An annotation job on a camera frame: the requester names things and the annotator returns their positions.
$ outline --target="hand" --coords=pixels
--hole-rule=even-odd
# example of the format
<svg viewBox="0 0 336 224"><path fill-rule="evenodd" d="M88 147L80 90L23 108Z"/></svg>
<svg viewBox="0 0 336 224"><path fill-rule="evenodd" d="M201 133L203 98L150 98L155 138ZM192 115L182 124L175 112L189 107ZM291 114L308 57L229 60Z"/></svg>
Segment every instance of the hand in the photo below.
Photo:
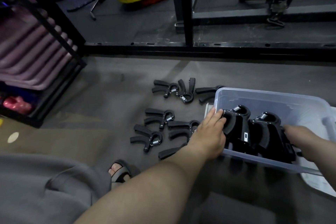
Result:
<svg viewBox="0 0 336 224"><path fill-rule="evenodd" d="M304 158L314 161L314 150L324 139L304 126L284 125L283 128L288 140L302 151Z"/></svg>
<svg viewBox="0 0 336 224"><path fill-rule="evenodd" d="M223 110L216 112L212 109L197 127L190 138L187 147L193 148L205 155L206 159L217 158L224 149L226 137L223 133L223 127L226 118L221 118Z"/></svg>

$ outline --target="gym floor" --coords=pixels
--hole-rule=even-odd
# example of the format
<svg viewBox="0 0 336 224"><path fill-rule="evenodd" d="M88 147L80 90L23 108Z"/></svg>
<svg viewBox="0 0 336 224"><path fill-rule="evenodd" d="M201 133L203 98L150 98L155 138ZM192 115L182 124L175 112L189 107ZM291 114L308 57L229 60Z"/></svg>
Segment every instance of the gym floor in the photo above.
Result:
<svg viewBox="0 0 336 224"><path fill-rule="evenodd" d="M96 21L89 7L74 13L73 8L87 0L64 0L59 6L68 15L87 42L178 42L173 0L164 0L141 9L130 9L117 0L106 0L95 9ZM293 0L291 6L334 4L336 0ZM238 0L198 0L195 11L225 11L266 7L264 3L240 4ZM336 22L287 23L281 30L269 30L264 24L213 25L194 27L194 40L200 42L262 41L333 43Z"/></svg>
<svg viewBox="0 0 336 224"><path fill-rule="evenodd" d="M158 162L158 152L180 146L167 140L144 154L131 145L133 126L147 107L172 109L176 120L202 120L205 106L195 99L184 105L171 96L153 94L154 79L176 82L196 78L196 87L271 90L317 96L336 106L336 67L329 63L249 60L162 59L90 56L40 129L4 119L1 152L49 154L106 168L122 158L142 171ZM7 143L13 132L19 137ZM207 163L201 171L181 223L334 223L336 198L310 188L296 174L258 166L256 170L228 158Z"/></svg>

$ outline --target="forearm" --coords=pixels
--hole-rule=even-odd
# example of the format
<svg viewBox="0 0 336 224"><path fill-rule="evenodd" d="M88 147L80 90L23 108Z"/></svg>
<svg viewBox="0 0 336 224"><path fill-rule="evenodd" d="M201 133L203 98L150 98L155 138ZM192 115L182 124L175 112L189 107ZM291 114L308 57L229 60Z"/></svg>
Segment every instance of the forearm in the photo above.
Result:
<svg viewBox="0 0 336 224"><path fill-rule="evenodd" d="M185 146L107 193L76 223L176 223L205 161Z"/></svg>
<svg viewBox="0 0 336 224"><path fill-rule="evenodd" d="M321 138L312 145L312 152L314 163L336 190L336 143Z"/></svg>

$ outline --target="plastic storage box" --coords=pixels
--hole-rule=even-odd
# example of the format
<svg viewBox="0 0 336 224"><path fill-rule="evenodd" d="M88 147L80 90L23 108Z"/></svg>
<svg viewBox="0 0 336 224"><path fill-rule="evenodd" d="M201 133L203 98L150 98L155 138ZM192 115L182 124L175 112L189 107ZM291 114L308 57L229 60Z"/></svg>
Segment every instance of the plastic storage box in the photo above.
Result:
<svg viewBox="0 0 336 224"><path fill-rule="evenodd" d="M245 105L250 109L250 119L254 119L265 111L273 112L280 117L282 125L306 126L318 136L336 141L336 124L333 113L330 105L321 98L262 90L235 88L217 90L214 103L216 110L230 110L237 105ZM296 162L288 164L228 149L224 149L223 153L269 167L321 175L316 165L303 157L297 157Z"/></svg>

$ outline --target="concrete floor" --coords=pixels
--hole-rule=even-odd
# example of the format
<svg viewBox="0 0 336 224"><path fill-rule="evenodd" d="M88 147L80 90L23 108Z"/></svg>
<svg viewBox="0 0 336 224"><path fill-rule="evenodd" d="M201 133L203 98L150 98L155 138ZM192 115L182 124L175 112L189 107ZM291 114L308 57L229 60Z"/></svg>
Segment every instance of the concrete floor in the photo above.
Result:
<svg viewBox="0 0 336 224"><path fill-rule="evenodd" d="M158 152L185 139L165 140L149 154L131 145L133 126L142 124L147 107L172 109L176 120L202 120L205 106L184 105L175 97L152 94L154 79L196 87L224 84L233 88L313 95L336 106L336 67L332 64L230 60L89 57L72 86L41 129L4 119L0 151L39 153L109 167L122 158L141 170L158 162ZM156 130L157 124L149 128ZM13 132L19 138L7 143ZM306 185L299 175L217 159L201 171L181 223L334 223L336 199Z"/></svg>

